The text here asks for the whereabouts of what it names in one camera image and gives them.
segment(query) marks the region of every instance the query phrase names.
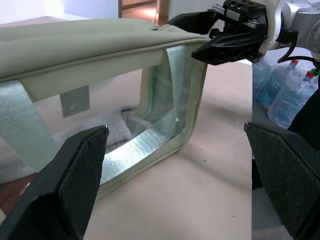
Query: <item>doorway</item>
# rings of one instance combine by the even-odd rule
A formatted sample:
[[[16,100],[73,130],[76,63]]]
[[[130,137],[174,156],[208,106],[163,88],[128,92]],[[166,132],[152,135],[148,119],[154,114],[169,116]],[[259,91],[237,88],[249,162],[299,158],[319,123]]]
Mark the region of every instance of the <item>doorway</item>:
[[[169,0],[122,0],[122,18],[143,19],[158,25],[168,20],[167,9]]]

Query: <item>label tag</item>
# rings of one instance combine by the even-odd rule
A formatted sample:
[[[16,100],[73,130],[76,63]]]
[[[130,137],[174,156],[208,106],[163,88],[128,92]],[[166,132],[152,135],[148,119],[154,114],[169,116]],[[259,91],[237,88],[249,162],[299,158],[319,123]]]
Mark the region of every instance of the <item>label tag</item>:
[[[60,94],[63,118],[90,109],[89,86],[83,86]]]

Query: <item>plastic water bottle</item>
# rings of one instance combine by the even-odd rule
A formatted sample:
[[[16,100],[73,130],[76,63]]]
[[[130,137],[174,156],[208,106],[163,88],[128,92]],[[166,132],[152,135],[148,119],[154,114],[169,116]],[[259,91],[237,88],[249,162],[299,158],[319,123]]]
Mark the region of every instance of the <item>plastic water bottle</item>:
[[[252,100],[257,101],[270,76],[271,66],[266,63],[264,57],[252,65]]]
[[[290,127],[298,112],[318,89],[318,85],[311,82],[312,78],[308,72],[303,79],[290,77],[286,81],[267,112],[272,122],[286,129]]]
[[[280,65],[274,69],[259,96],[259,102],[263,106],[269,108],[272,105],[281,87],[286,83],[288,75],[295,69],[298,62],[298,60],[292,60],[289,65]]]

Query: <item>silver webbing strap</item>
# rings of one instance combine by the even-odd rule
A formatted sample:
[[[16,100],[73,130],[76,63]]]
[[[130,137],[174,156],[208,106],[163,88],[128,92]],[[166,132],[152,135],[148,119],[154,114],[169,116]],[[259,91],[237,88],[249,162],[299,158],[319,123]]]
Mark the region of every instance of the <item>silver webbing strap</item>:
[[[167,143],[179,121],[177,112],[182,94],[187,46],[175,46],[166,50],[173,88],[173,109],[153,126],[104,156],[100,185],[130,169]]]
[[[57,154],[48,128],[18,80],[0,82],[0,138],[37,172]]]

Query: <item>textured gripper pad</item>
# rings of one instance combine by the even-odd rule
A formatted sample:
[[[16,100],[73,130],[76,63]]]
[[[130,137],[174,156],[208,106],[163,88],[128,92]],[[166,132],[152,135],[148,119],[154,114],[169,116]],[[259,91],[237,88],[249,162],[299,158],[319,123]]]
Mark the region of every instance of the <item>textured gripper pad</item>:
[[[320,182],[280,137],[247,125],[261,182],[289,234],[295,237],[320,197]]]
[[[78,239],[86,233],[95,204],[106,142],[103,130],[85,140],[73,156],[73,164],[59,189],[60,201]]]

